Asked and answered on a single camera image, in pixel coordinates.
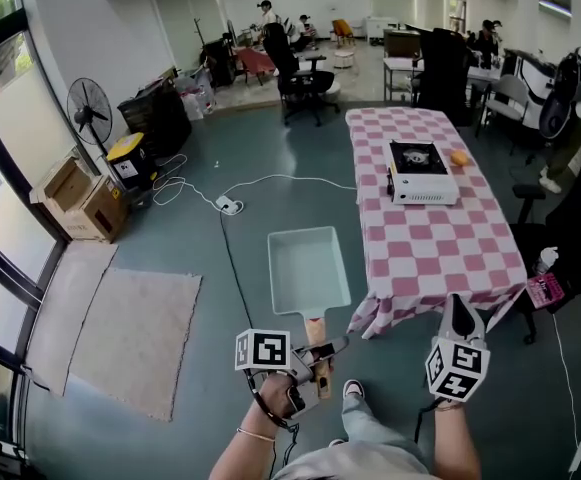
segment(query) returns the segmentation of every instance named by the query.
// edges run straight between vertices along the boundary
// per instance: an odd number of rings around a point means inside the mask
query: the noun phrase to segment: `stool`
[[[341,84],[339,82],[332,82],[330,89],[324,92],[321,97],[323,101],[328,103],[335,103],[339,99],[339,93],[341,92]]]
[[[354,51],[336,50],[334,52],[334,67],[347,69],[354,66]]]

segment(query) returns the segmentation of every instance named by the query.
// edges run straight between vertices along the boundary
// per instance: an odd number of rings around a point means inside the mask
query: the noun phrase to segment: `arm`
[[[480,480],[481,465],[463,405],[453,404],[443,402],[435,411],[435,474],[443,480]]]
[[[261,397],[276,415],[283,415],[289,404],[286,391],[291,380],[284,375],[270,375],[261,387]],[[241,422],[243,430],[274,439],[279,427],[253,401]],[[236,433],[210,473],[210,480],[261,480],[270,466],[273,443]]]

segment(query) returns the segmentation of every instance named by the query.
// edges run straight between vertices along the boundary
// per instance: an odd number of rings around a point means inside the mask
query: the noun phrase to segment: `pink and white checkered tablecloth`
[[[368,108],[346,114],[350,128],[361,214],[368,295],[348,332],[363,337],[399,322],[443,309],[450,293],[495,311],[490,330],[523,291],[521,255],[488,182],[465,143],[442,112],[414,108]],[[450,163],[459,185],[454,206],[395,205],[387,194],[382,143],[433,140],[450,160],[465,151],[465,167]]]

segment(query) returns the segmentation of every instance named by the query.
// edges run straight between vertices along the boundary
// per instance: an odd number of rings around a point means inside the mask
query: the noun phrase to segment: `rug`
[[[108,269],[70,373],[148,416],[172,420],[200,276]]]
[[[59,396],[88,308],[116,252],[116,245],[71,242],[39,309],[26,365],[35,381]]]

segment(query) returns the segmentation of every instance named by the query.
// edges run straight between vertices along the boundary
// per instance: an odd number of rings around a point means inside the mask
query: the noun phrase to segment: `bracelet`
[[[456,409],[460,409],[461,407],[463,407],[463,404],[461,402],[456,402],[452,405],[448,405],[446,407],[437,407],[435,409],[436,412],[446,412],[446,411],[454,411]]]
[[[253,434],[252,432],[248,432],[247,430],[243,430],[241,427],[237,429],[238,434],[245,434],[250,437],[256,437],[257,439],[261,439],[262,441],[266,441],[268,443],[274,443],[274,438],[266,437],[259,434]]]

